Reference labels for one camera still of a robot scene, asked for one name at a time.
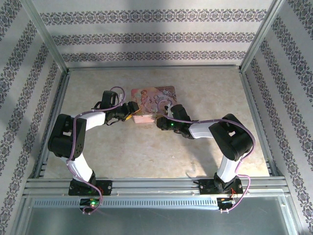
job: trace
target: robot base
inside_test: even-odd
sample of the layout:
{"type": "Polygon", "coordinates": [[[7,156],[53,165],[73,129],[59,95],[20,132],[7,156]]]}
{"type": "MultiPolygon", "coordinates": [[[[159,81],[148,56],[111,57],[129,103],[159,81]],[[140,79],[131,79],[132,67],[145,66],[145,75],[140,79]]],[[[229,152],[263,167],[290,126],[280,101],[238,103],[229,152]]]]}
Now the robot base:
{"type": "MultiPolygon", "coordinates": [[[[99,193],[86,184],[77,183],[78,181],[72,180],[69,185],[69,196],[99,196],[99,193]]],[[[111,180],[96,180],[96,187],[100,189],[103,196],[110,196],[112,191],[111,180]]]]}
{"type": "Polygon", "coordinates": [[[242,194],[243,187],[241,184],[241,180],[239,178],[235,178],[232,184],[227,186],[225,188],[224,192],[220,192],[217,187],[214,184],[214,179],[201,179],[196,182],[199,185],[199,191],[200,195],[205,195],[205,194],[232,194],[232,189],[237,193],[237,194],[242,194]]]}

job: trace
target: enclosure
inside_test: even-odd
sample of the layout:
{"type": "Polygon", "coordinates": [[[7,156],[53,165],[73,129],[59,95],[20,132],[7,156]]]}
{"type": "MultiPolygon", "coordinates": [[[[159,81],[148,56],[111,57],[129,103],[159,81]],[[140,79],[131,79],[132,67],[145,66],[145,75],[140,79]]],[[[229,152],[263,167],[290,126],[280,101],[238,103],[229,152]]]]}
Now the enclosure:
{"type": "Polygon", "coordinates": [[[313,234],[312,4],[1,0],[1,234],[313,234]],[[220,214],[194,184],[221,165],[214,139],[130,119],[86,132],[85,159],[112,191],[82,215],[47,143],[59,114],[114,86],[127,102],[174,86],[192,120],[234,114],[256,139],[241,204],[220,214]]]}

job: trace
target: vertical metal pole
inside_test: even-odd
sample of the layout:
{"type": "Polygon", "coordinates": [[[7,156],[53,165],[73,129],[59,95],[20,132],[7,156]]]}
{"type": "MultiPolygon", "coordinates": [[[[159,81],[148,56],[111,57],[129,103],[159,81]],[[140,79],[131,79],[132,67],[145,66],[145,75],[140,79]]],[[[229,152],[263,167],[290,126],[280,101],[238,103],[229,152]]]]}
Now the vertical metal pole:
{"type": "Polygon", "coordinates": [[[280,204],[280,208],[281,208],[282,213],[283,213],[283,217],[284,217],[284,220],[286,223],[288,233],[290,235],[298,235],[295,223],[292,219],[291,211],[289,210],[289,207],[288,207],[288,204],[286,201],[286,197],[285,196],[278,196],[278,202],[280,204]]]}
{"type": "Polygon", "coordinates": [[[64,73],[63,76],[60,79],[60,84],[59,84],[59,92],[56,93],[54,101],[53,101],[53,105],[51,108],[51,120],[50,120],[50,124],[48,127],[48,131],[47,134],[45,136],[45,139],[43,140],[44,144],[43,144],[43,148],[42,148],[42,153],[40,155],[38,164],[36,166],[36,170],[34,173],[33,178],[38,178],[40,176],[40,171],[43,165],[43,162],[46,161],[48,155],[49,155],[49,151],[48,151],[48,140],[49,140],[49,136],[52,132],[53,129],[53,125],[58,117],[58,115],[60,114],[61,111],[61,107],[63,104],[63,100],[64,100],[64,96],[67,90],[67,85],[68,85],[68,81],[69,81],[69,77],[70,77],[70,73],[64,73]]]}
{"type": "Polygon", "coordinates": [[[259,141],[260,141],[260,145],[261,145],[261,148],[262,148],[263,155],[264,155],[265,159],[268,160],[268,164],[269,164],[269,167],[270,167],[270,169],[272,171],[273,176],[278,176],[278,172],[276,170],[273,157],[272,157],[272,155],[270,153],[270,150],[269,150],[268,142],[266,140],[266,136],[265,136],[265,133],[264,133],[264,130],[263,130],[263,127],[262,127],[262,123],[261,123],[261,120],[260,120],[260,117],[259,117],[259,114],[258,114],[258,110],[256,108],[256,104],[254,103],[251,90],[250,90],[250,88],[249,88],[249,86],[247,84],[246,75],[243,74],[243,73],[239,73],[239,75],[240,75],[240,78],[241,78],[241,82],[243,84],[243,88],[244,88],[244,91],[245,91],[245,94],[246,94],[246,99],[248,101],[248,105],[249,105],[249,108],[250,108],[250,112],[251,112],[251,115],[252,115],[252,119],[253,119],[253,122],[254,122],[254,125],[255,125],[256,132],[258,134],[258,138],[259,138],[259,141]]]}
{"type": "Polygon", "coordinates": [[[245,55],[241,65],[239,66],[240,71],[242,73],[244,73],[247,70],[247,67],[249,66],[255,53],[259,49],[261,42],[263,41],[264,37],[268,33],[268,30],[269,30],[271,24],[273,23],[276,15],[277,15],[277,13],[278,13],[278,11],[279,11],[279,9],[283,3],[284,3],[284,0],[274,0],[271,3],[271,5],[269,6],[268,12],[267,12],[261,26],[259,27],[259,29],[258,29],[258,31],[257,31],[257,33],[253,39],[253,42],[251,43],[248,51],[246,52],[246,55],[245,55]]]}
{"type": "Polygon", "coordinates": [[[39,15],[33,1],[21,0],[21,3],[59,68],[62,70],[62,72],[67,71],[65,61],[62,55],[59,53],[57,46],[55,45],[49,31],[47,30],[43,20],[41,19],[41,16],[39,15]]]}
{"type": "Polygon", "coordinates": [[[34,205],[33,198],[28,197],[22,199],[18,211],[20,213],[17,214],[17,217],[14,221],[13,228],[11,230],[11,235],[16,234],[22,235],[26,233],[33,205],[34,205]]]}

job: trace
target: damask pattern stripe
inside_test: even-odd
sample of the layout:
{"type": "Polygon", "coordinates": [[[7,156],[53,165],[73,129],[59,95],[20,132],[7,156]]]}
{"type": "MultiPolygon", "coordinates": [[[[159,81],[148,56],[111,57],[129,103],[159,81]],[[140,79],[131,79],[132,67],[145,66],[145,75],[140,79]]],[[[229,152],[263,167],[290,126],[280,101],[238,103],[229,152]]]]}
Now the damask pattern stripe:
{"type": "Polygon", "coordinates": [[[307,61],[301,54],[291,34],[282,19],[277,16],[272,24],[272,29],[280,41],[285,54],[288,56],[290,64],[298,75],[303,90],[306,92],[309,101],[313,101],[313,73],[307,61]]]}
{"type": "Polygon", "coordinates": [[[255,33],[244,32],[173,32],[115,33],[53,36],[57,46],[123,43],[250,43],[255,33]]]}
{"type": "Polygon", "coordinates": [[[29,21],[20,39],[18,40],[18,43],[13,49],[11,57],[6,63],[3,72],[0,74],[0,109],[2,107],[1,104],[4,103],[12,82],[15,80],[17,71],[20,69],[20,66],[36,34],[37,30],[34,24],[29,21]]]}
{"type": "Polygon", "coordinates": [[[168,9],[41,13],[46,25],[138,22],[261,22],[266,9],[168,9]]]}
{"type": "Polygon", "coordinates": [[[305,126],[305,122],[302,120],[302,115],[298,109],[297,103],[294,101],[292,93],[288,87],[283,73],[281,72],[277,60],[268,45],[266,40],[263,40],[260,45],[261,52],[264,55],[268,68],[271,75],[274,78],[274,82],[277,85],[278,92],[283,99],[283,103],[287,109],[291,123],[294,126],[296,135],[301,143],[302,150],[305,152],[305,156],[309,165],[311,165],[311,170],[313,171],[313,140],[309,134],[308,128],[305,126]]]}
{"type": "Polygon", "coordinates": [[[31,175],[29,176],[30,178],[34,178],[34,175],[35,175],[36,169],[38,167],[38,163],[39,163],[41,154],[42,154],[42,152],[44,150],[44,147],[45,147],[45,140],[47,138],[49,138],[49,136],[48,136],[48,134],[49,134],[49,126],[50,126],[51,121],[52,121],[53,109],[56,106],[58,95],[60,93],[61,86],[62,86],[64,80],[65,80],[65,76],[61,76],[59,84],[58,84],[58,88],[57,88],[57,90],[55,92],[54,99],[53,99],[53,102],[52,102],[52,105],[51,105],[51,110],[50,110],[50,113],[49,113],[49,116],[48,116],[48,119],[47,119],[47,123],[45,125],[45,131],[44,131],[44,135],[43,135],[43,138],[42,138],[41,148],[40,148],[39,154],[38,154],[38,156],[36,158],[36,162],[34,164],[33,171],[31,173],[31,175]]]}
{"type": "Polygon", "coordinates": [[[309,0],[288,0],[288,4],[297,15],[313,40],[313,6],[309,0]]]}
{"type": "Polygon", "coordinates": [[[62,54],[65,62],[142,60],[241,60],[245,51],[139,51],[62,54]]]}
{"type": "MultiPolygon", "coordinates": [[[[286,162],[287,171],[290,174],[290,178],[292,179],[292,185],[295,187],[295,192],[297,193],[297,199],[300,202],[300,206],[302,207],[302,213],[306,217],[306,222],[309,224],[309,230],[311,233],[313,233],[313,208],[312,208],[312,202],[310,202],[310,196],[306,192],[307,188],[304,186],[304,181],[301,178],[301,173],[299,172],[299,167],[295,163],[295,159],[293,156],[293,152],[291,151],[291,148],[289,146],[289,142],[285,137],[285,131],[282,128],[282,124],[280,123],[280,119],[278,117],[276,108],[274,106],[273,100],[270,97],[269,90],[267,88],[267,85],[265,83],[263,74],[261,72],[261,69],[256,61],[255,58],[253,58],[251,62],[251,68],[253,71],[253,74],[255,76],[255,79],[257,81],[257,84],[260,89],[260,93],[262,95],[266,110],[268,112],[268,116],[270,117],[270,121],[272,124],[272,127],[275,131],[275,136],[277,138],[278,145],[281,149],[281,153],[283,155],[283,159],[286,162]]],[[[247,80],[251,89],[251,92],[253,94],[253,90],[251,87],[251,84],[249,82],[249,78],[247,76],[247,80]]]]}
{"type": "Polygon", "coordinates": [[[6,234],[5,228],[7,227],[8,221],[10,220],[11,212],[16,202],[16,197],[18,195],[18,192],[21,189],[20,183],[22,182],[22,178],[26,171],[28,159],[30,157],[32,147],[34,145],[34,141],[37,136],[39,126],[44,115],[45,107],[48,102],[57,71],[58,71],[58,66],[54,61],[50,68],[49,75],[46,79],[43,91],[40,95],[40,99],[38,101],[37,108],[34,113],[32,122],[29,126],[25,143],[22,147],[21,155],[19,156],[18,163],[16,165],[16,168],[14,169],[12,182],[10,183],[9,191],[6,193],[7,197],[4,199],[3,207],[1,208],[0,234],[6,234]]]}
{"type": "Polygon", "coordinates": [[[35,89],[38,77],[45,64],[48,53],[49,50],[43,43],[34,61],[33,67],[30,70],[26,83],[22,89],[21,96],[19,97],[18,103],[16,104],[16,108],[13,111],[11,116],[12,119],[9,121],[6,131],[3,134],[3,139],[0,142],[0,176],[2,175],[2,171],[5,167],[7,157],[10,155],[12,144],[15,141],[15,136],[18,133],[20,124],[22,123],[24,113],[28,107],[31,95],[35,89]]]}
{"type": "Polygon", "coordinates": [[[7,0],[4,2],[0,11],[0,41],[2,41],[21,7],[22,4],[19,0],[7,0]]]}

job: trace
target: aluminum frame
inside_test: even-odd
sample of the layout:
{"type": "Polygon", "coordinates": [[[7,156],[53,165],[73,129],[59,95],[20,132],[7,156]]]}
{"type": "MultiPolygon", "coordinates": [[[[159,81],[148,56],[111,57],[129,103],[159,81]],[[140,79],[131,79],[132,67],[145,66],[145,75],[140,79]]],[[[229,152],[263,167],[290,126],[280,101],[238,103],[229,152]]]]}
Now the aluminum frame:
{"type": "MultiPolygon", "coordinates": [[[[176,201],[175,208],[208,208],[207,200],[214,200],[216,195],[200,195],[198,179],[212,178],[136,178],[112,180],[111,196],[105,196],[107,202],[102,208],[172,208],[169,205],[144,204],[145,201],[176,201]]],[[[33,208],[73,208],[79,207],[79,200],[85,196],[69,196],[68,187],[71,179],[28,179],[23,192],[11,234],[24,234],[33,208]]],[[[247,180],[242,180],[243,188],[247,180]]],[[[277,197],[287,224],[289,234],[299,234],[300,227],[295,215],[291,194],[284,177],[252,177],[246,197],[277,197]]]]}
{"type": "Polygon", "coordinates": [[[48,126],[47,129],[47,135],[46,138],[43,140],[43,145],[42,145],[42,151],[41,151],[41,155],[39,157],[36,169],[35,169],[35,173],[33,178],[39,178],[41,175],[41,171],[45,169],[45,162],[48,159],[49,156],[49,151],[48,151],[48,140],[49,140],[49,136],[51,135],[54,123],[58,117],[58,115],[60,114],[61,108],[62,108],[62,104],[63,104],[63,100],[64,100],[64,96],[67,90],[67,85],[68,85],[68,81],[70,78],[70,72],[63,72],[60,78],[60,84],[59,84],[59,91],[56,93],[55,97],[54,97],[54,106],[51,109],[52,115],[51,115],[51,121],[50,121],[50,125],[48,126]]]}
{"type": "Polygon", "coordinates": [[[264,20],[261,23],[261,26],[259,27],[258,31],[256,32],[256,35],[251,43],[251,45],[248,48],[248,51],[246,52],[246,55],[240,64],[239,68],[242,73],[244,73],[249,64],[251,63],[255,53],[257,52],[260,44],[262,43],[264,37],[268,33],[271,24],[273,23],[276,15],[278,14],[281,6],[285,0],[274,0],[271,5],[269,6],[268,12],[264,18],[264,20]]]}
{"type": "Polygon", "coordinates": [[[21,0],[21,3],[29,15],[31,21],[35,25],[37,31],[42,37],[44,43],[52,54],[53,59],[56,61],[57,65],[62,72],[67,71],[67,66],[62,55],[59,53],[57,46],[55,45],[49,31],[47,30],[41,16],[39,15],[34,3],[32,0],[21,0]]]}
{"type": "Polygon", "coordinates": [[[249,105],[252,119],[253,119],[253,122],[255,125],[255,129],[256,129],[257,135],[259,137],[259,141],[260,141],[260,145],[261,145],[261,149],[262,149],[264,158],[265,158],[266,162],[269,164],[269,167],[271,170],[270,174],[272,174],[273,176],[279,176],[279,172],[277,172],[273,157],[271,155],[268,143],[266,141],[266,136],[265,136],[264,130],[262,128],[262,123],[261,123],[260,116],[258,114],[257,107],[256,107],[255,103],[253,102],[253,98],[252,98],[253,96],[252,96],[251,90],[249,89],[246,75],[244,73],[239,73],[239,75],[240,75],[241,83],[243,85],[243,88],[244,88],[244,91],[246,94],[246,99],[248,101],[248,105],[249,105]]]}
{"type": "Polygon", "coordinates": [[[94,71],[94,70],[179,70],[179,69],[225,69],[238,68],[238,65],[168,65],[168,66],[121,66],[121,67],[87,67],[87,68],[69,68],[69,71],[94,71]]]}

